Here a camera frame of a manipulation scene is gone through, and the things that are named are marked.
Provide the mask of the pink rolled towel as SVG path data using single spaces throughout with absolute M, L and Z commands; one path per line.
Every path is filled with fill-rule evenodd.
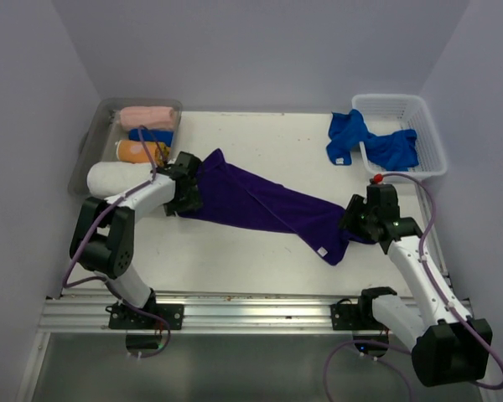
M 177 111 L 169 106 L 129 106 L 120 110 L 119 121 L 125 130 L 145 126 L 154 130 L 173 130 Z

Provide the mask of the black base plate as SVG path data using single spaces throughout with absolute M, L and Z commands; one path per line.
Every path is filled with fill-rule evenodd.
M 385 331 L 386 327 L 374 319 L 364 317 L 360 304 L 343 298 L 329 305 L 330 322 L 334 331 Z
M 182 304 L 160 304 L 155 300 L 148 301 L 141 309 L 142 313 L 133 311 L 123 303 L 115 302 L 106 306 L 110 315 L 108 327 L 112 330 L 180 330 L 184 320 Z

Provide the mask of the purple towel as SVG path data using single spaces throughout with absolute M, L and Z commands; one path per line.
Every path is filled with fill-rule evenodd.
M 342 261 L 351 242 L 372 243 L 339 227 L 343 207 L 230 164 L 220 149 L 203 161 L 196 177 L 203 206 L 181 218 L 294 234 L 329 265 Z

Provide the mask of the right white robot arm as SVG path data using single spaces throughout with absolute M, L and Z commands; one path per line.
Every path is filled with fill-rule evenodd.
M 474 318 L 451 291 L 423 231 L 415 219 L 401 216 L 395 187 L 372 182 L 365 196 L 353 195 L 340 228 L 379 244 L 417 303 L 413 312 L 390 287 L 365 289 L 356 309 L 360 325 L 393 331 L 427 387 L 482 379 L 493 336 L 490 324 Z

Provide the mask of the blue rolled towel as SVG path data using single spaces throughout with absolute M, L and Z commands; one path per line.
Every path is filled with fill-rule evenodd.
M 140 142 L 141 137 L 145 142 L 159 142 L 171 147 L 174 139 L 173 131 L 134 128 L 128 133 L 130 141 Z

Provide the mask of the white plastic basket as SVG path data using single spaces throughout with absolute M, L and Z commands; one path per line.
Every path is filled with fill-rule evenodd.
M 367 129 L 377 136 L 409 129 L 417 133 L 415 150 L 419 164 L 409 168 L 407 175 L 423 181 L 447 172 L 443 145 L 423 98 L 406 94 L 360 94 L 352 98 L 351 105 L 361 113 Z

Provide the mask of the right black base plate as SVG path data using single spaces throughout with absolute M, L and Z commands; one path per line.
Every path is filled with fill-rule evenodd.
M 374 319 L 364 317 L 360 304 L 343 298 L 329 305 L 330 322 L 334 331 L 385 331 L 386 327 Z

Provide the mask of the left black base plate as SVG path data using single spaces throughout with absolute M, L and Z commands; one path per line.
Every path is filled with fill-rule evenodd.
M 112 330 L 180 330 L 184 320 L 182 304 L 160 304 L 155 300 L 148 301 L 141 309 L 142 313 L 133 311 L 123 303 L 115 302 L 106 306 L 110 315 L 108 327 Z

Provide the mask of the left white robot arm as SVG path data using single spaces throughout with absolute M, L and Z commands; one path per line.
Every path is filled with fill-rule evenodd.
M 135 226 L 159 207 L 168 216 L 200 209 L 196 173 L 201 164 L 196 156 L 180 152 L 174 162 L 156 167 L 147 181 L 123 193 L 87 198 L 70 243 L 71 262 L 62 286 L 102 281 L 130 306 L 130 322 L 141 329 L 151 327 L 158 309 L 151 303 L 153 290 L 132 267 Z

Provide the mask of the white rolled towel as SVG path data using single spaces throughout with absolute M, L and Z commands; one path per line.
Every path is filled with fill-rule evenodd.
M 89 193 L 99 198 L 123 193 L 152 177 L 149 163 L 99 162 L 88 172 Z

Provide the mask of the orange polka dot towel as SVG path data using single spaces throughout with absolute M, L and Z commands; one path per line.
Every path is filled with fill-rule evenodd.
M 163 164 L 169 159 L 171 148 L 164 143 L 147 142 L 144 148 L 141 142 L 131 140 L 121 140 L 116 143 L 116 156 L 120 162 L 148 163 L 149 156 L 157 164 Z

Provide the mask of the aluminium mounting rail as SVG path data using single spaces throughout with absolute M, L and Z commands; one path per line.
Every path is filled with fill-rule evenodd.
M 329 306 L 340 296 L 157 294 L 161 304 L 184 307 L 179 334 L 297 334 L 333 332 Z M 44 302 L 37 329 L 51 333 L 109 333 L 106 290 L 64 291 Z

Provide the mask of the grey plastic tray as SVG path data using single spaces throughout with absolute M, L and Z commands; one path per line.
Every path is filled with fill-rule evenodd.
M 119 121 L 121 109 L 129 106 L 167 106 L 174 109 L 175 123 L 169 147 L 176 143 L 183 105 L 179 100 L 142 97 L 113 97 L 102 100 L 96 108 L 90 127 L 84 135 L 78 151 L 75 168 L 68 184 L 69 194 L 87 197 L 87 175 L 98 162 L 117 162 L 117 143 L 128 140 L 128 131 Z

